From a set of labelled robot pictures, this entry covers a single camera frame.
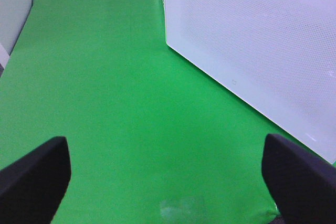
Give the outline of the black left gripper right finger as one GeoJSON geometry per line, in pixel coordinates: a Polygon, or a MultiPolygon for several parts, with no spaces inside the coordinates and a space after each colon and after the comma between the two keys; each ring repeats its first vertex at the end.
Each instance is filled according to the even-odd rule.
{"type": "Polygon", "coordinates": [[[335,167],[279,134],[265,138],[261,173],[285,223],[335,223],[335,167]]]}

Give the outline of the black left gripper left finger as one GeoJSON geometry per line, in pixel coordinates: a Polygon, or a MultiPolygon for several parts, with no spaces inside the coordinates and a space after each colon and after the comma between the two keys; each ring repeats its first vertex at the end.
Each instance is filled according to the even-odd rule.
{"type": "Polygon", "coordinates": [[[71,178],[67,139],[56,136],[1,170],[1,223],[51,223],[71,178]]]}

